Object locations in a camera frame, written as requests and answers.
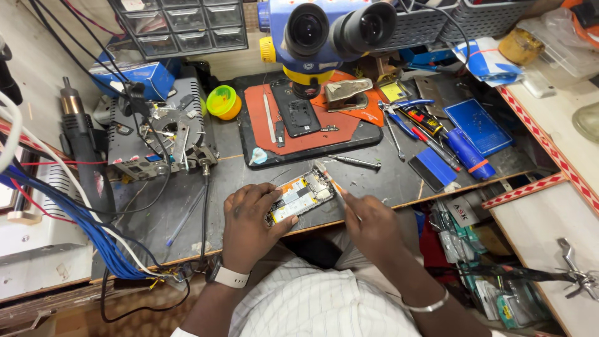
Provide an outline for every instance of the silver bracelet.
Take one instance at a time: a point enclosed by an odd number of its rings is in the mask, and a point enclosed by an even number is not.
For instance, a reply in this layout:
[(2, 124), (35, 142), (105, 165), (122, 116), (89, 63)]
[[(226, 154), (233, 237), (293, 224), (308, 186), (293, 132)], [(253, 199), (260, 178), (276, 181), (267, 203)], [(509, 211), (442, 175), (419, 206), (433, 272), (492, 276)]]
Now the silver bracelet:
[(443, 299), (437, 303), (433, 303), (433, 304), (431, 304), (429, 306), (425, 306), (423, 308), (415, 308), (413, 306), (407, 305), (404, 302), (404, 299), (402, 297), (400, 306), (402, 308), (404, 308), (405, 310), (409, 310), (411, 312), (433, 312), (433, 311), (437, 310), (438, 308), (441, 308), (445, 304), (445, 302), (447, 302), (448, 299), (449, 299), (449, 291), (447, 291), (447, 289), (445, 288), (445, 296), (443, 296)]

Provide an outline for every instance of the hand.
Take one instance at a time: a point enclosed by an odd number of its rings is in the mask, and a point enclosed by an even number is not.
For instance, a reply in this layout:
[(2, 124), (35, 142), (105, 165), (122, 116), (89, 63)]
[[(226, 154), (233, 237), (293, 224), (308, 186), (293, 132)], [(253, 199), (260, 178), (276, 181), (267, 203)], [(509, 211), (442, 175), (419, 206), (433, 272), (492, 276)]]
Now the hand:
[(269, 227), (264, 216), (281, 191), (271, 183), (246, 185), (225, 200), (223, 266), (240, 274), (249, 274), (277, 241), (299, 219), (292, 216)]
[(372, 195), (356, 198), (345, 189), (345, 225), (352, 242), (375, 266), (392, 263), (407, 251), (395, 212)]

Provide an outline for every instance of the blue wire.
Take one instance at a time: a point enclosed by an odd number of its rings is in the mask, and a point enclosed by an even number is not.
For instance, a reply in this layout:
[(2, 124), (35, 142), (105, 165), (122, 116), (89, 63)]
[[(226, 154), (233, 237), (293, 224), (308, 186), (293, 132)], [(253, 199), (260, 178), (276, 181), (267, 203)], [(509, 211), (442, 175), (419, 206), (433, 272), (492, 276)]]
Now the blue wire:
[(70, 200), (60, 195), (53, 188), (49, 188), (34, 180), (29, 180), (26, 177), (17, 175), (9, 170), (3, 172), (9, 178), (13, 178), (22, 185), (31, 186), (49, 199), (54, 201), (73, 221), (75, 221), (83, 230), (83, 232), (92, 241), (100, 256), (104, 260), (106, 267), (116, 277), (120, 279), (145, 279), (151, 277), (145, 272), (140, 272), (135, 268), (123, 255), (123, 252), (118, 248), (116, 243), (111, 239), (108, 233), (101, 227), (101, 224), (95, 221), (91, 213), (83, 208), (80, 208)]

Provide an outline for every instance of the orange container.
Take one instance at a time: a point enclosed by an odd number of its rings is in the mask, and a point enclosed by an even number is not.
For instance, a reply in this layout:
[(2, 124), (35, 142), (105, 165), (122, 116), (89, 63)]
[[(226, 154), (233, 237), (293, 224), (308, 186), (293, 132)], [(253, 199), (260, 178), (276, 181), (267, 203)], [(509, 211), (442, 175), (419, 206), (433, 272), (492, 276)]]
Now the orange container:
[(235, 93), (235, 89), (222, 85), (208, 95), (206, 106), (212, 115), (228, 121), (235, 118), (241, 110), (241, 98)]

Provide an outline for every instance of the blue pliers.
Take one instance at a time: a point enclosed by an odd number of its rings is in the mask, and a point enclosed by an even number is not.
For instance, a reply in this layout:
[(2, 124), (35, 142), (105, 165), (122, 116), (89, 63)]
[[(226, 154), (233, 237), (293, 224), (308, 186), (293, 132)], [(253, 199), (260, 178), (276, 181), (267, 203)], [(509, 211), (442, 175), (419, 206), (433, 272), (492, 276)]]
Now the blue pliers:
[(404, 123), (404, 121), (401, 120), (401, 118), (395, 113), (394, 109), (404, 109), (406, 107), (411, 107), (411, 106), (415, 106), (418, 104), (429, 104), (429, 103), (435, 103), (435, 100), (422, 100), (422, 99), (418, 99), (418, 100), (410, 100), (410, 101), (403, 101), (403, 102), (393, 102), (391, 104), (385, 104), (383, 103), (383, 101), (379, 101), (379, 108), (381, 110), (383, 110), (383, 113), (385, 113), (385, 111), (387, 111), (387, 113), (389, 114), (389, 117), (391, 117), (391, 119), (393, 119), (393, 121), (408, 135), (410, 136), (412, 139), (418, 140), (418, 136), (412, 132), (412, 130)]

